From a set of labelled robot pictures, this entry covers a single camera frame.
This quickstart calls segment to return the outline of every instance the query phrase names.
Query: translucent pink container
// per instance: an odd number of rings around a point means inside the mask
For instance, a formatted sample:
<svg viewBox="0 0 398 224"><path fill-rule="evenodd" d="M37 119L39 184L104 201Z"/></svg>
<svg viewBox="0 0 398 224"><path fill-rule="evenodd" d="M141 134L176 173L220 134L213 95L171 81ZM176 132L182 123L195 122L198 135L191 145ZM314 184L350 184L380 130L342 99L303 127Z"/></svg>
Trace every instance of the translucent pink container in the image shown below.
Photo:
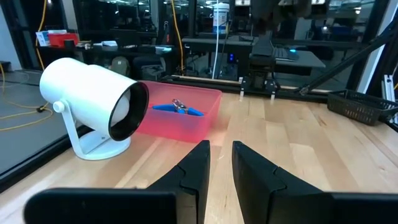
<svg viewBox="0 0 398 224"><path fill-rule="evenodd" d="M137 132L186 142L204 140L217 118L221 91L157 82L144 83L149 89L149 105ZM173 99L202 112L204 116L152 109L154 105L171 105Z"/></svg>

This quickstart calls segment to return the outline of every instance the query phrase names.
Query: blue pliers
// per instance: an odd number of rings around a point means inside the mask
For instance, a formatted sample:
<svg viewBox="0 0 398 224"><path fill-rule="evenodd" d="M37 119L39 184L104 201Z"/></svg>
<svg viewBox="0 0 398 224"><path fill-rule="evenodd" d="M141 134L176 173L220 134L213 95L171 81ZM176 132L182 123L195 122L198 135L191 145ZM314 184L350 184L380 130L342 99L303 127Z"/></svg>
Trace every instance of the blue pliers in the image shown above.
<svg viewBox="0 0 398 224"><path fill-rule="evenodd" d="M153 106L154 110L170 111L180 114L188 114L193 116L204 116L204 114L193 108L187 108L180 100L173 99L171 105L156 105Z"/></svg>

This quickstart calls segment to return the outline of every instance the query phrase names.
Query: ceiling light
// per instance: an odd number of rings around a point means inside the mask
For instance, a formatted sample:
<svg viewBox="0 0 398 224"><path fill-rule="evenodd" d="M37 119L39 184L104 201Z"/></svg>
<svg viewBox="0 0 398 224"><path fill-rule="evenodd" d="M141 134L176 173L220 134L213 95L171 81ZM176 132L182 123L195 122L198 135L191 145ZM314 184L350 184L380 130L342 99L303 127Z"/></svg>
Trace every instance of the ceiling light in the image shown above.
<svg viewBox="0 0 398 224"><path fill-rule="evenodd" d="M62 114L75 154L86 160L124 152L149 99L145 84L72 58L58 59L44 70L40 92ZM94 131L79 139L75 121Z"/></svg>

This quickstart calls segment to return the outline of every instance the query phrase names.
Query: black plastic basket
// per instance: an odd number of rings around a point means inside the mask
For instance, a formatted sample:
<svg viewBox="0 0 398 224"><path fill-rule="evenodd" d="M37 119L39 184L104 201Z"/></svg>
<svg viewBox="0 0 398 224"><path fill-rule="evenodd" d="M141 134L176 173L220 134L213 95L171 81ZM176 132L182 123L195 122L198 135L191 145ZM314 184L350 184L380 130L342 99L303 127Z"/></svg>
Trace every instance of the black plastic basket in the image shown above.
<svg viewBox="0 0 398 224"><path fill-rule="evenodd" d="M388 121L398 113L398 103L351 90L328 95L328 109L367 125Z"/></svg>

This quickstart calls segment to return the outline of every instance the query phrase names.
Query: lamp opening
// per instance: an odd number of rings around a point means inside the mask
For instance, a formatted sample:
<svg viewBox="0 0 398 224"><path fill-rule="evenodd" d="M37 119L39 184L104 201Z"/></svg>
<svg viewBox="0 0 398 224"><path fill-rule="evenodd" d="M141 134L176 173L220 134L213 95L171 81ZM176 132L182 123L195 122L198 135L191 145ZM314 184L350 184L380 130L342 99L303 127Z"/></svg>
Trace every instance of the lamp opening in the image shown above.
<svg viewBox="0 0 398 224"><path fill-rule="evenodd" d="M127 115L115 125L112 126L112 117L117 105L125 94L130 91L129 111ZM139 127L141 121L144 119L149 102L148 87L141 82L132 84L119 98L115 107L112 110L109 119L108 129L109 135L115 141L122 141L130 137Z"/></svg>

